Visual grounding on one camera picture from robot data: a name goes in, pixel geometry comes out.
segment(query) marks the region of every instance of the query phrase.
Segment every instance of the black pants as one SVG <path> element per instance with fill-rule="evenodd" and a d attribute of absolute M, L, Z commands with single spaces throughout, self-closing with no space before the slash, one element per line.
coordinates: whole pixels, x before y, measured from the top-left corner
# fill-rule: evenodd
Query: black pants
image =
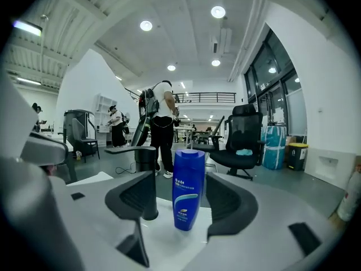
<path fill-rule="evenodd" d="M 173 144 L 173 119 L 169 116 L 156 116 L 151 123 L 151 146 L 157 150 L 156 161 L 158 161 L 159 147 L 162 153 L 162 162 L 168 172 L 173 173 L 173 162 L 171 158 L 171 146 Z"/>
<path fill-rule="evenodd" d="M 125 145 L 125 138 L 123 135 L 123 123 L 112 126 L 112 142 L 113 147 L 120 147 Z"/>

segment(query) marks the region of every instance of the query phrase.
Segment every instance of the white cabinet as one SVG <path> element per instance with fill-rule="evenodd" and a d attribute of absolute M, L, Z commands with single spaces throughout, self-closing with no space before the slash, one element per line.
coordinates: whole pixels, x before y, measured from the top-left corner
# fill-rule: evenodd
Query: white cabinet
<path fill-rule="evenodd" d="M 100 93 L 94 98 L 93 113 L 95 116 L 95 129 L 98 133 L 109 133 L 110 129 L 106 126 L 111 119 L 109 108 L 115 106 L 117 102 L 111 98 L 107 98 Z"/>

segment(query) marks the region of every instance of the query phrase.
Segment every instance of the blue bottle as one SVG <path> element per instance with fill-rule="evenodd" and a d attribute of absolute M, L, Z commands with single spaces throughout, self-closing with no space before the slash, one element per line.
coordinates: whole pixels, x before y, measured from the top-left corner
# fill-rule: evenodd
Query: blue bottle
<path fill-rule="evenodd" d="M 178 150 L 174 158 L 173 215 L 174 226 L 192 229 L 203 194 L 205 155 L 203 151 Z"/>

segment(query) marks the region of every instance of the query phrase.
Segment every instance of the yellow lid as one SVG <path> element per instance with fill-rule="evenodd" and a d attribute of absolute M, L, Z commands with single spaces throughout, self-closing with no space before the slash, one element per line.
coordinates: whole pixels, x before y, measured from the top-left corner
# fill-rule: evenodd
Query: yellow lid
<path fill-rule="evenodd" d="M 289 146 L 292 146 L 292 147 L 308 147 L 307 144 L 305 143 L 298 143 L 298 142 L 292 142 L 289 144 Z"/>

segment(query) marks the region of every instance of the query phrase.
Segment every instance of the sneaker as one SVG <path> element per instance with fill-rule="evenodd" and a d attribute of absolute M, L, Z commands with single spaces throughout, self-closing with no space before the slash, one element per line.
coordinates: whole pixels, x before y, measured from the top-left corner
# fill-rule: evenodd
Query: sneaker
<path fill-rule="evenodd" d="M 156 176 L 158 175 L 159 172 L 160 172 L 160 166 L 157 164 L 156 165 Z"/>
<path fill-rule="evenodd" d="M 163 177 L 165 177 L 165 178 L 172 178 L 172 177 L 173 177 L 173 173 L 172 173 L 172 172 L 165 171 L 165 173 L 163 174 Z"/>

